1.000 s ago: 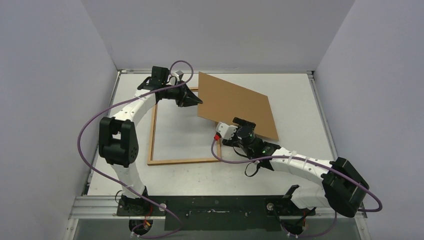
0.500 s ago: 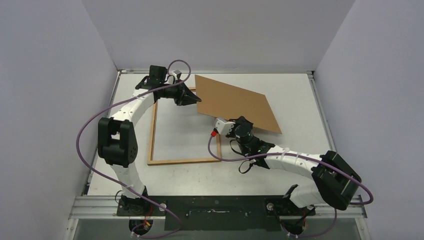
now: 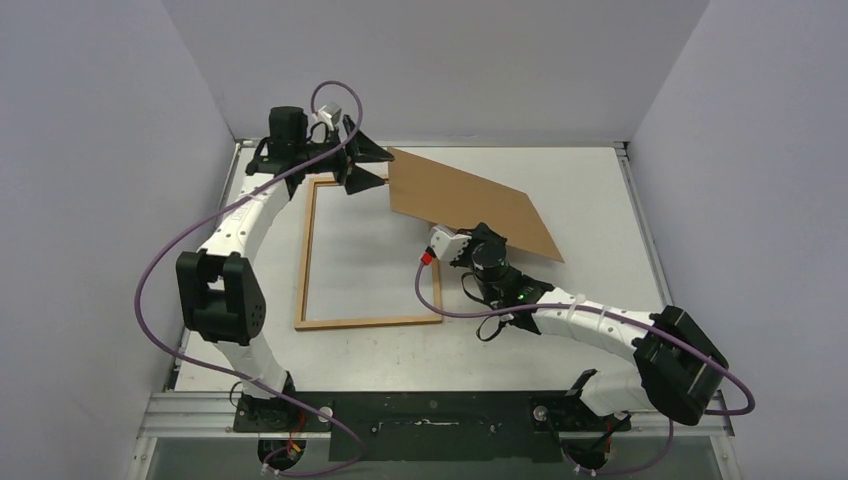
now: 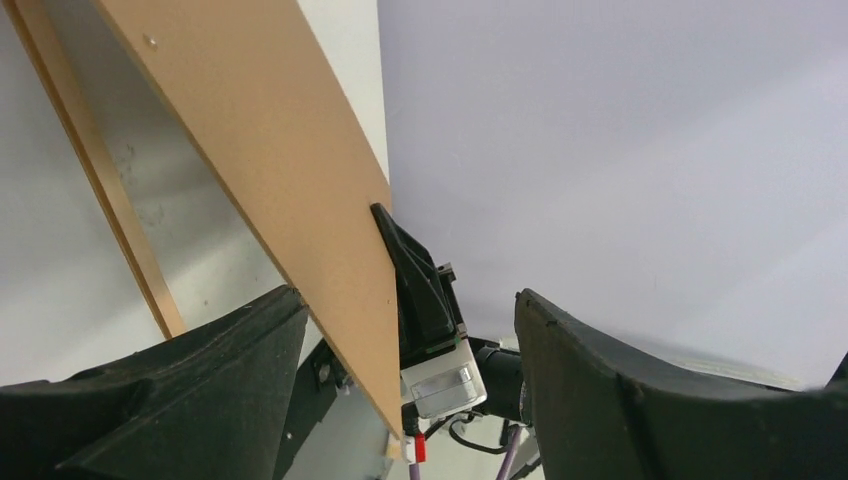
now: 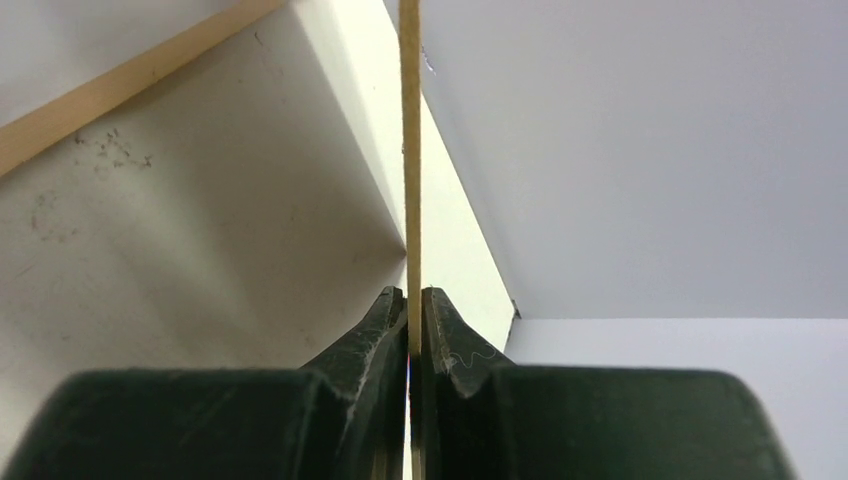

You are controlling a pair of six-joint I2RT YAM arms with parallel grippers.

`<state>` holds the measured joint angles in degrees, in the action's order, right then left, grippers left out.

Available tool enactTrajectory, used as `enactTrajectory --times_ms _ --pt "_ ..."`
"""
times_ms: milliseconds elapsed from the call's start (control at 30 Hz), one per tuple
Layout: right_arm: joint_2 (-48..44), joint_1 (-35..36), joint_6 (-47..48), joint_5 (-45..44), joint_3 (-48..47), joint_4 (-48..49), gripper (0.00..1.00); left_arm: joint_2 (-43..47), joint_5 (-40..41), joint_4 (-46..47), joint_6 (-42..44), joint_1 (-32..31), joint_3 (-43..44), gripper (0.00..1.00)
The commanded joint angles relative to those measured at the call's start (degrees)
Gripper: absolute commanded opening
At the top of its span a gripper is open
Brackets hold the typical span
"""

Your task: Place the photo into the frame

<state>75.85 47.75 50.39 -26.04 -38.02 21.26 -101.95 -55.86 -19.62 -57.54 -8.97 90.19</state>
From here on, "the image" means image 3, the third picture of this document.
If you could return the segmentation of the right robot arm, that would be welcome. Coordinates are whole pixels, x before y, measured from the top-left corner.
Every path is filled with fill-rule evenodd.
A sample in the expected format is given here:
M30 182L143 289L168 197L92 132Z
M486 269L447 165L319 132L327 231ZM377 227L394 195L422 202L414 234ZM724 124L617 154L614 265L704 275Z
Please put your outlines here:
M537 280L510 264L506 238L484 223L458 231L434 226L429 247L474 279L476 302L494 311L500 327L571 339L630 363L621 372L591 368L575 383L565 402L575 427L633 411L657 411L694 426L707 414L722 381L718 370L728 362L685 310L615 309Z

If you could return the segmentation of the brown backing board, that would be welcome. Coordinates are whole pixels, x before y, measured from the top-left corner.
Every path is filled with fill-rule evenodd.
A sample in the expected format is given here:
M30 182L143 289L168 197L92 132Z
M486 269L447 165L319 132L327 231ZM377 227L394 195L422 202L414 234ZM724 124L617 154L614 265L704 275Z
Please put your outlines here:
M399 214L453 230L485 223L522 251L564 258L530 197L506 185L394 147L389 202Z

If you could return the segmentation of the wooden picture frame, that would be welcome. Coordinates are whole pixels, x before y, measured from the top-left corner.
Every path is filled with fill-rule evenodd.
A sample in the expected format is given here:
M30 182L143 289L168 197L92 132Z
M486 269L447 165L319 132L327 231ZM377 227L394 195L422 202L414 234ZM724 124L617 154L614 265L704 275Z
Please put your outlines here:
M305 192L296 330L441 323L407 280L428 222L393 212L386 187L348 196L324 176L309 180Z

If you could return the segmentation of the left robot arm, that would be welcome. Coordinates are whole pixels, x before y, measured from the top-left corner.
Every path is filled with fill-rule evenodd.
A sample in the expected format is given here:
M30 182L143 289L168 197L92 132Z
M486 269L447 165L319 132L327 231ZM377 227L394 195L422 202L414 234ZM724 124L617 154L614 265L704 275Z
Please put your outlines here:
M385 185L366 163L393 155L358 131L354 120L328 104L309 120L299 107L274 107L269 134L255 147L237 197L195 252L183 252L175 269L184 324L244 375L237 415L272 430L296 426L302 408L291 397L291 374L275 358L262 330L267 302L252 259L274 219L308 175L327 173L353 195Z

